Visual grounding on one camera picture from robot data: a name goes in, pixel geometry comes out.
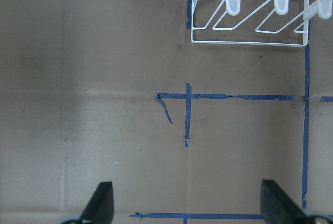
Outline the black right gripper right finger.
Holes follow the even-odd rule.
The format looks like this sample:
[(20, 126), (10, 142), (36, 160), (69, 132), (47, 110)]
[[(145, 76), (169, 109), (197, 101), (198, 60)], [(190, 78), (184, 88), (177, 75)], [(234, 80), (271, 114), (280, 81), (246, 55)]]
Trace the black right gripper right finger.
[(265, 223), (308, 223), (306, 214), (274, 180), (262, 180), (260, 212)]

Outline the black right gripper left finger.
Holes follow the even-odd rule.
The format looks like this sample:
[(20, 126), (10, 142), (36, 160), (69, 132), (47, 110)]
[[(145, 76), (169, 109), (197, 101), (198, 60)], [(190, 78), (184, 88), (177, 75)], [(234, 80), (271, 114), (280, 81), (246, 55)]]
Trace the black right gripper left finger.
[(79, 223), (112, 223), (113, 217), (112, 182), (101, 182), (79, 217)]

